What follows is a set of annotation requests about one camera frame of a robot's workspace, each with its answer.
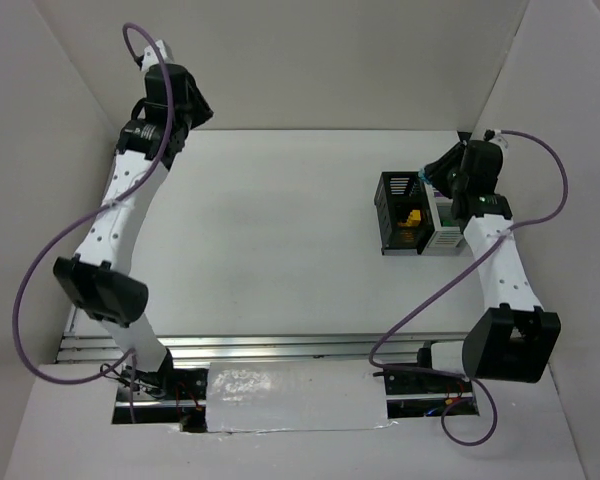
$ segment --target black box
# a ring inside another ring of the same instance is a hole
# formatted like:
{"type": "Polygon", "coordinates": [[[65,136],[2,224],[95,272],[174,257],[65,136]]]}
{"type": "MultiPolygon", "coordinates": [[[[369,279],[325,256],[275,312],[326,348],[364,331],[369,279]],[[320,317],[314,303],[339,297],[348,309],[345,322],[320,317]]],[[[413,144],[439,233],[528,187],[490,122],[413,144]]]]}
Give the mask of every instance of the black box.
{"type": "Polygon", "coordinates": [[[378,211],[382,254],[420,255],[435,228],[418,172],[382,172],[374,204],[378,211]],[[420,224],[405,226],[414,210],[420,211],[420,224]]]}

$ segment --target red wire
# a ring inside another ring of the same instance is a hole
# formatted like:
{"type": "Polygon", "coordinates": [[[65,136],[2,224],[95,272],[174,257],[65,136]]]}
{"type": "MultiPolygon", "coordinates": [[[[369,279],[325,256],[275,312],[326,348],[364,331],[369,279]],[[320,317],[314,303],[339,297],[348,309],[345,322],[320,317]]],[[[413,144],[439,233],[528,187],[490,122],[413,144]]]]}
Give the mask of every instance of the red wire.
{"type": "Polygon", "coordinates": [[[180,394],[178,393],[178,387],[176,387],[176,412],[178,412],[178,421],[182,422],[182,413],[180,412],[180,394]]]}
{"type": "Polygon", "coordinates": [[[191,392],[189,392],[189,390],[187,390],[187,387],[185,386],[185,384],[180,382],[178,385],[180,385],[182,387],[182,389],[187,393],[187,395],[189,395],[189,397],[191,397],[191,400],[193,400],[193,403],[196,404],[196,409],[200,410],[200,404],[198,403],[198,400],[196,400],[196,397],[194,397],[193,394],[191,392]]]}

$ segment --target white table surface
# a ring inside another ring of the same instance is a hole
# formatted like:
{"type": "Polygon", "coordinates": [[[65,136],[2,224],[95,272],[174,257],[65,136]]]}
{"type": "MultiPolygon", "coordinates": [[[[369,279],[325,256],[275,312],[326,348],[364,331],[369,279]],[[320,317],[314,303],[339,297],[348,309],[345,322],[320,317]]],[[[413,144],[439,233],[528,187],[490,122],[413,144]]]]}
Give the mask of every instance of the white table surface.
{"type": "MultiPolygon", "coordinates": [[[[80,378],[97,366],[43,369],[80,378]]],[[[434,417],[380,429],[233,435],[112,425],[115,382],[66,387],[36,380],[5,479],[584,480],[548,372],[535,385],[485,383],[498,405],[498,428],[486,444],[466,448],[448,440],[434,417]]],[[[479,438],[491,424],[484,395],[476,395],[481,416],[448,421],[463,439],[479,438]]]]}
{"type": "MultiPolygon", "coordinates": [[[[158,335],[379,333],[466,267],[380,252],[382,171],[418,170],[455,132],[193,132],[140,232],[131,275],[158,335]]],[[[477,275],[404,331],[469,331],[477,275]]],[[[75,333],[103,336],[79,318],[75,333]]]]}

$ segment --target robotic arm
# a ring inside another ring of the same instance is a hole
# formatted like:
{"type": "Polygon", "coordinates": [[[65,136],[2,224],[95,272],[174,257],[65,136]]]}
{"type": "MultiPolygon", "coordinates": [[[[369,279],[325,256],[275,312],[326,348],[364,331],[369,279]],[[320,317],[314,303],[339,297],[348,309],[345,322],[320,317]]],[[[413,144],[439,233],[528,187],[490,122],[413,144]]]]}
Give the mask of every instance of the robotic arm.
{"type": "MultiPolygon", "coordinates": [[[[58,258],[53,273],[77,308],[99,321],[116,344],[134,348],[138,380],[166,390],[173,375],[173,359],[144,313],[147,286],[129,277],[131,257],[140,227],[155,193],[167,177],[189,131],[213,116],[194,78],[174,64],[168,46],[157,42],[167,63],[175,115],[169,144],[161,163],[142,188],[100,214],[72,258],[58,258]]],[[[155,53],[144,51],[146,97],[133,108],[116,145],[115,168],[102,205],[111,204],[142,178],[155,158],[167,123],[165,84],[155,53]],[[144,110],[144,118],[139,118],[144,110]]]]}
{"type": "Polygon", "coordinates": [[[560,334],[560,319],[545,312],[533,293],[509,230],[509,203],[495,193],[507,148],[501,135],[488,131],[485,140],[456,144],[420,177],[453,200],[452,215],[476,260],[505,237],[478,267],[486,311],[464,341],[465,373],[535,383],[560,334]]]}

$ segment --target purple wire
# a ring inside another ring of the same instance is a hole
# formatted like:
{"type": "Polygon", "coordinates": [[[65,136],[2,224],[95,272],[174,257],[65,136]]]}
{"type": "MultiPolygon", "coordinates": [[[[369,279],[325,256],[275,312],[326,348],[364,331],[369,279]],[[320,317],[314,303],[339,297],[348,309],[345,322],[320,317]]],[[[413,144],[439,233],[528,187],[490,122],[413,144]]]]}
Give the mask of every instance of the purple wire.
{"type": "MultiPolygon", "coordinates": [[[[549,215],[546,215],[544,217],[540,217],[537,219],[525,220],[522,222],[514,223],[509,228],[509,230],[514,231],[514,230],[517,230],[518,228],[527,227],[529,225],[539,225],[541,223],[545,223],[545,222],[548,222],[549,220],[554,219],[564,209],[564,206],[567,203],[567,198],[569,196],[569,181],[567,179],[567,172],[564,168],[564,164],[562,163],[562,160],[560,160],[560,157],[558,156],[558,154],[556,153],[556,151],[553,148],[551,148],[546,142],[544,142],[543,140],[539,139],[538,137],[536,137],[534,135],[524,133],[524,132],[518,132],[516,130],[502,130],[501,133],[503,135],[512,135],[512,136],[516,136],[516,137],[526,138],[526,139],[531,140],[531,141],[539,144],[540,146],[542,146],[547,152],[549,152],[549,154],[555,160],[556,165],[558,166],[558,170],[560,171],[560,177],[562,179],[562,198],[560,200],[560,203],[558,204],[558,206],[556,207],[556,209],[553,212],[551,212],[549,215]]],[[[476,270],[480,265],[482,265],[500,247],[500,245],[502,245],[502,242],[504,241],[504,239],[505,239],[504,236],[501,236],[500,238],[498,238],[498,240],[491,246],[491,248],[489,248],[489,250],[487,250],[480,258],[475,260],[471,265],[469,265],[466,269],[464,269],[457,277],[455,277],[453,280],[451,280],[449,283],[447,283],[444,287],[442,287],[440,290],[435,292],[433,295],[431,295],[429,298],[427,298],[424,302],[422,302],[420,305],[418,305],[406,317],[404,317],[402,320],[400,320],[398,323],[396,323],[393,327],[391,327],[391,329],[387,333],[385,333],[382,337],[380,337],[380,339],[376,342],[376,344],[371,349],[371,352],[369,352],[369,363],[371,365],[373,365],[374,367],[377,367],[377,368],[380,368],[383,370],[389,370],[389,371],[428,373],[428,374],[443,375],[443,376],[452,377],[452,378],[464,378],[464,375],[459,374],[459,373],[454,373],[454,372],[445,372],[445,371],[441,371],[441,370],[433,370],[430,368],[410,367],[410,366],[405,366],[405,365],[383,364],[383,363],[377,362],[374,357],[376,356],[376,353],[378,352],[380,347],[382,347],[382,345],[384,345],[393,335],[395,335],[398,330],[400,330],[402,327],[404,327],[407,323],[409,323],[416,316],[418,316],[423,310],[425,310],[427,307],[429,307],[432,303],[434,303],[436,300],[438,300],[440,297],[442,297],[445,293],[447,293],[453,287],[455,287],[460,282],[462,282],[462,280],[467,278],[474,270],[476,270]]],[[[498,408],[496,407],[496,403],[493,399],[493,396],[491,395],[491,392],[489,392],[487,387],[480,380],[478,380],[476,378],[471,378],[470,380],[473,383],[475,383],[476,385],[478,385],[484,391],[485,395],[487,396],[487,400],[489,401],[489,404],[491,405],[491,409],[493,410],[493,420],[491,422],[491,427],[489,428],[489,431],[486,433],[486,435],[484,437],[480,438],[479,440],[467,442],[464,440],[460,440],[457,437],[454,437],[447,429],[447,425],[445,423],[447,414],[451,411],[452,408],[455,408],[456,405],[458,405],[460,403],[466,403],[466,402],[472,401],[471,399],[468,399],[468,398],[463,399],[458,402],[452,403],[451,405],[448,405],[447,408],[445,408],[444,411],[442,412],[442,415],[440,416],[440,422],[442,424],[442,430],[444,431],[444,433],[451,440],[453,440],[457,444],[463,445],[465,447],[475,447],[477,445],[482,445],[483,443],[485,443],[487,440],[489,440],[491,438],[491,436],[494,434],[496,427],[498,425],[498,408]]]]}
{"type": "MultiPolygon", "coordinates": [[[[142,187],[142,185],[145,184],[145,182],[149,179],[149,177],[153,174],[153,172],[155,172],[156,168],[158,168],[158,165],[162,161],[162,156],[164,155],[164,152],[167,149],[167,145],[169,143],[169,137],[171,135],[171,127],[173,125],[173,115],[174,115],[173,90],[171,88],[171,82],[169,81],[169,71],[167,70],[167,65],[164,61],[164,58],[162,57],[162,54],[160,53],[160,49],[156,45],[156,42],[153,40],[151,35],[149,35],[149,33],[146,30],[144,30],[142,27],[140,27],[134,23],[125,23],[122,27],[122,34],[125,39],[125,44],[127,45],[127,48],[129,49],[129,53],[131,53],[131,55],[133,56],[134,61],[137,62],[139,57],[135,54],[135,52],[133,51],[133,48],[131,47],[131,43],[129,42],[128,30],[135,30],[136,32],[138,32],[149,43],[151,48],[153,48],[153,50],[156,54],[156,57],[158,59],[158,63],[160,65],[160,70],[162,71],[162,76],[165,80],[164,84],[165,84],[165,90],[166,90],[166,95],[167,95],[167,124],[164,129],[164,135],[162,137],[162,142],[160,143],[160,147],[158,148],[158,152],[156,153],[155,158],[151,162],[149,169],[145,172],[145,174],[142,176],[142,178],[140,178],[140,180],[136,184],[132,185],[128,190],[126,190],[125,192],[120,194],[118,197],[116,197],[114,202],[106,203],[106,204],[100,206],[99,208],[97,208],[96,210],[77,219],[75,222],[73,222],[71,225],[69,225],[68,227],[63,229],[60,233],[58,233],[55,237],[53,237],[49,241],[49,243],[47,243],[42,248],[42,250],[40,250],[40,253],[38,253],[38,255],[36,255],[36,257],[33,259],[33,262],[31,262],[31,265],[25,272],[24,277],[22,278],[22,282],[20,282],[20,286],[18,287],[18,292],[16,293],[15,301],[13,303],[13,312],[12,312],[12,316],[11,316],[11,329],[12,329],[12,335],[13,335],[13,343],[14,343],[14,346],[16,349],[16,353],[18,354],[18,357],[20,357],[20,361],[22,361],[23,365],[27,368],[27,370],[29,370],[36,377],[41,378],[42,380],[46,380],[47,382],[50,382],[50,383],[55,383],[57,385],[80,385],[83,383],[91,382],[93,380],[97,380],[98,378],[102,378],[105,375],[111,373],[115,368],[120,366],[129,356],[131,356],[131,361],[132,361],[131,379],[130,379],[131,380],[131,382],[130,382],[131,390],[133,390],[133,384],[135,382],[135,366],[136,366],[135,354],[136,354],[136,352],[133,348],[128,350],[127,352],[125,352],[125,354],[123,355],[123,357],[120,360],[118,360],[113,365],[111,365],[110,368],[107,368],[106,370],[103,370],[102,372],[99,372],[95,375],[92,375],[92,376],[86,377],[86,378],[63,379],[63,378],[52,377],[52,376],[47,375],[46,373],[42,372],[40,369],[38,369],[33,364],[33,362],[29,359],[26,352],[24,351],[24,348],[22,346],[22,338],[20,337],[20,307],[22,304],[22,299],[24,297],[24,292],[29,284],[29,281],[31,280],[31,277],[33,276],[33,273],[35,272],[36,268],[40,265],[40,262],[42,261],[42,259],[49,253],[49,251],[60,240],[65,238],[67,235],[69,235],[71,232],[73,232],[76,228],[80,227],[81,225],[84,225],[85,223],[94,219],[101,213],[107,211],[109,208],[111,208],[113,206],[114,203],[121,202],[121,201],[129,198],[131,195],[133,195],[140,187],[142,187]]],[[[133,400],[130,401],[129,407],[131,410],[132,421],[134,421],[133,400]]]]}
{"type": "Polygon", "coordinates": [[[138,368],[138,359],[131,355],[131,376],[129,377],[129,415],[131,423],[136,423],[136,412],[133,409],[133,387],[136,381],[136,368],[138,368]]]}

